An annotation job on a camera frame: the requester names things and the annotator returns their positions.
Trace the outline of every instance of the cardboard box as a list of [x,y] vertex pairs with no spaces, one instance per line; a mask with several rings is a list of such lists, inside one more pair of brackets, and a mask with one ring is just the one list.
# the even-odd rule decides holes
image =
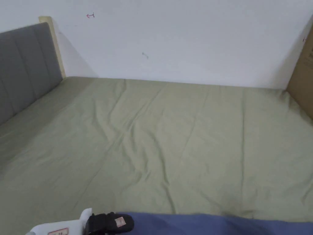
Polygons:
[[287,91],[313,118],[313,27],[306,39]]

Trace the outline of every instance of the mattress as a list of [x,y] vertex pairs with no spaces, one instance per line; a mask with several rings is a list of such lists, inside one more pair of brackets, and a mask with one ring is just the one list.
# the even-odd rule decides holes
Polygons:
[[3,234],[94,213],[313,221],[313,125],[280,90],[66,78],[0,126]]

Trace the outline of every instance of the wooden bed frame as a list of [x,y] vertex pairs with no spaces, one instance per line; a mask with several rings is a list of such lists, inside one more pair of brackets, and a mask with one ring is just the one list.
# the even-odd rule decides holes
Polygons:
[[39,16],[38,19],[39,19],[40,23],[47,22],[49,25],[50,32],[52,35],[53,44],[55,47],[55,52],[56,52],[57,57],[58,57],[58,62],[59,62],[61,74],[62,74],[62,77],[64,79],[66,77],[66,75],[65,75],[65,70],[64,70],[64,66],[63,66],[63,62],[62,62],[62,58],[61,58],[61,53],[60,53],[60,49],[59,49],[59,45],[58,45],[58,41],[57,41],[57,36],[55,34],[55,30],[54,30],[54,26],[53,26],[53,20],[52,20],[51,16]]

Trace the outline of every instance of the white wall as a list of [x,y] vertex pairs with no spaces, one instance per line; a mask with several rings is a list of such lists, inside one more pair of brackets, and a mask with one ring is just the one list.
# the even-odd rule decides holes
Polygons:
[[67,76],[285,88],[312,14],[312,0],[0,0],[0,31],[51,16]]

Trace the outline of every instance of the red label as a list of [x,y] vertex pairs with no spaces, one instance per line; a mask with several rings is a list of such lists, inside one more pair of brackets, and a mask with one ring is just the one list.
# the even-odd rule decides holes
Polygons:
[[69,234],[69,228],[63,228],[63,229],[48,233],[48,235],[68,235],[68,234]]

